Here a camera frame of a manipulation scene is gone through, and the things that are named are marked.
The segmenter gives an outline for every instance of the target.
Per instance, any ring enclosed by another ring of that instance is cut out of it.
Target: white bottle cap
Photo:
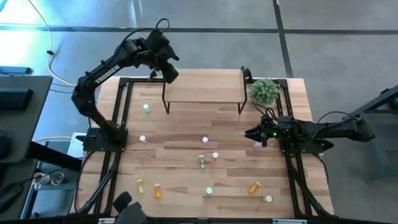
[[[267,195],[266,196],[266,201],[267,202],[272,202],[272,196],[271,195]]]
[[[213,193],[213,189],[211,189],[211,187],[208,187],[208,188],[206,189],[206,193],[207,193],[207,194]]]

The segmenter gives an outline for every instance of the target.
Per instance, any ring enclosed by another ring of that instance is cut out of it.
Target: wooden table
[[[304,80],[287,80],[295,117],[312,120]],[[112,77],[101,87],[97,106],[107,119],[111,119],[118,83],[119,77]],[[250,99],[241,115],[235,103],[173,103],[167,114],[161,96],[161,83],[134,84],[127,119],[129,135],[115,198],[127,190],[153,217],[294,217],[285,158],[278,142],[273,139],[268,147],[254,149],[253,141],[244,137],[245,130],[260,120]],[[144,104],[152,110],[149,114],[142,108]],[[147,136],[147,144],[139,141],[140,135]],[[207,145],[201,141],[204,136],[209,138]],[[213,152],[219,153],[217,160],[212,159]],[[204,170],[200,169],[199,155],[205,156]],[[98,185],[103,156],[103,152],[96,152],[86,163],[78,189],[79,208]],[[303,164],[309,189],[333,213],[322,163],[304,154]],[[138,179],[144,179],[144,194],[139,194]],[[260,182],[261,188],[249,195],[255,182]],[[161,199],[154,197],[154,184],[160,184]],[[212,195],[206,194],[207,187],[213,188]],[[273,196],[273,202],[265,203],[265,195]],[[301,191],[298,196],[304,211]]]

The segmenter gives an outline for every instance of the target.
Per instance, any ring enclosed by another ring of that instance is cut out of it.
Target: succulent plant
[[[272,104],[278,97],[278,86],[272,79],[262,78],[254,82],[250,89],[251,99],[260,105]]]

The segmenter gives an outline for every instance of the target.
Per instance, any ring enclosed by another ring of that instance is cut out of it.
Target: wooden tabletop
[[[287,80],[295,117],[311,121],[304,80]],[[112,77],[101,87],[97,106],[107,119],[111,119],[118,82],[119,77]],[[294,217],[285,158],[278,142],[270,140],[268,147],[254,149],[253,141],[244,137],[245,130],[255,127],[260,120],[250,99],[241,115],[235,103],[173,103],[167,114],[161,96],[161,83],[133,86],[127,119],[129,134],[115,198],[127,190],[133,200],[140,202],[143,211],[153,217]],[[149,114],[142,108],[144,104],[152,110]],[[140,142],[141,135],[147,136],[147,144]],[[201,141],[205,136],[209,139],[206,145]],[[213,152],[219,153],[217,160],[212,159]],[[204,170],[200,169],[199,155],[205,156]],[[103,156],[103,152],[94,153],[83,169],[79,208],[98,185]],[[309,189],[333,213],[322,163],[313,155],[304,154],[303,164]],[[139,193],[138,179],[144,180],[144,194]],[[249,195],[255,182],[261,183],[261,188]],[[161,199],[154,197],[154,184],[160,184]],[[206,194],[207,187],[213,188],[211,195]],[[263,201],[265,195],[274,200]],[[106,189],[101,211],[107,196]],[[298,196],[303,210],[301,191]]]
[[[178,78],[165,86],[166,102],[244,101],[241,69],[179,69]]]

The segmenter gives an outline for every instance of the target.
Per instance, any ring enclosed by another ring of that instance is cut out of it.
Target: concrete floor
[[[275,29],[272,0],[118,0],[34,1],[50,25],[152,27],[163,17],[177,28]],[[279,0],[285,29],[398,29],[395,0]],[[42,24],[29,3],[9,1],[1,23]],[[53,32],[53,70],[76,82],[86,70],[111,56],[123,32]],[[178,68],[239,68],[255,77],[286,77],[278,34],[167,33],[181,58]],[[385,88],[397,85],[396,35],[286,35],[293,76],[304,78],[314,120],[329,111],[350,112]],[[0,31],[2,65],[47,71],[46,32]],[[118,75],[148,75],[147,68],[125,68]],[[55,90],[69,91],[59,86]],[[329,116],[325,121],[340,119]],[[35,138],[85,132],[70,95],[50,92]],[[325,153],[330,193],[337,215],[396,223],[398,177],[368,182],[374,161],[366,144],[339,139]]]

